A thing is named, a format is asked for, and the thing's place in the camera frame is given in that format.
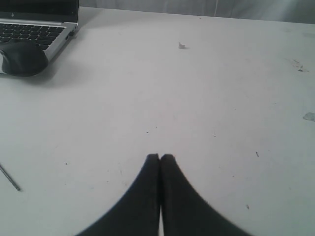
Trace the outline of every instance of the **silver laptop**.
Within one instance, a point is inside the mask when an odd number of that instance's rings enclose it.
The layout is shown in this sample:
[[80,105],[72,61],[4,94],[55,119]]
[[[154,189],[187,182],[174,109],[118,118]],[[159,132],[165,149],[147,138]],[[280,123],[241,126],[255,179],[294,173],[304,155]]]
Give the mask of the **silver laptop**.
[[78,15],[79,0],[0,0],[0,42],[32,41],[51,60],[78,29]]

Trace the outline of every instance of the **laptop keyboard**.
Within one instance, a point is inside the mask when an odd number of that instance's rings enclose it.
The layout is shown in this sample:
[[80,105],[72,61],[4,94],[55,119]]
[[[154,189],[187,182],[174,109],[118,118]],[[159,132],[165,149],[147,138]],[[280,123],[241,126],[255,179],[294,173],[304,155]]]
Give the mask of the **laptop keyboard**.
[[17,38],[21,41],[34,42],[41,49],[46,50],[63,30],[63,27],[0,23],[0,42],[10,42]]

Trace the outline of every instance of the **black computer mouse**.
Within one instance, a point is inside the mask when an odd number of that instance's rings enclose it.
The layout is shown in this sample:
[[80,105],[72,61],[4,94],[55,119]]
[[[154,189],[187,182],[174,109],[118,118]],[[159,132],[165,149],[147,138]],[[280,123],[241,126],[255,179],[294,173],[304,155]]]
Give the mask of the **black computer mouse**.
[[32,42],[14,39],[0,44],[0,54],[3,57],[2,71],[9,75],[33,76],[48,65],[44,51]]

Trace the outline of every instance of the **metal rod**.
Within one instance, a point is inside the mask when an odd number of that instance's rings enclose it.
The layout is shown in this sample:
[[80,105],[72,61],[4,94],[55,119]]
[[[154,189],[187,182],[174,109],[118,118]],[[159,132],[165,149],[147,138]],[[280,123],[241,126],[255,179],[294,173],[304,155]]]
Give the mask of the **metal rod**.
[[10,177],[10,175],[4,170],[1,164],[0,164],[0,171],[2,171],[2,173],[10,181],[10,183],[16,188],[16,190],[21,191],[20,187],[14,182],[14,180]]

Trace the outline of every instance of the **white table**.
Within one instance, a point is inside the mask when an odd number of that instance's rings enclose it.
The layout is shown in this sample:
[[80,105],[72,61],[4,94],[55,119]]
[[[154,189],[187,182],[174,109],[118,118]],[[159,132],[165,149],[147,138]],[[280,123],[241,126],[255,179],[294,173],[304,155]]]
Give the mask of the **white table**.
[[315,235],[315,122],[302,119],[315,26],[92,8],[80,21],[43,74],[0,75],[0,163],[23,189],[0,175],[1,235],[76,235],[148,153],[174,154],[256,236]]

